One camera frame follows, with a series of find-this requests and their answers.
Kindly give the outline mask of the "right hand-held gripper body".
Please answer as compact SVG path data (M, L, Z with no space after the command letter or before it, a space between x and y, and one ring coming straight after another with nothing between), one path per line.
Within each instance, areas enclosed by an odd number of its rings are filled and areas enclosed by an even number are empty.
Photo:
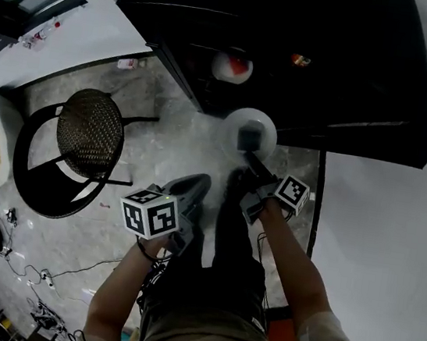
M270 198L276 199L283 210L288 211L287 219L297 217L309 198L309 189L307 184L292 175L286 175L283 179L273 174L252 176L247 193L240 201L240 208L250 225L256 221Z

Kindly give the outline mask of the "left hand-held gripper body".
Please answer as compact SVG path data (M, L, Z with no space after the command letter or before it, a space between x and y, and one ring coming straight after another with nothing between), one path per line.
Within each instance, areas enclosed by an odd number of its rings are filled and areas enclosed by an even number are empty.
M119 204L126 230L144 240L166 236L170 254L181 255L193 239L191 215L197 202L184 194L152 185L122 197Z

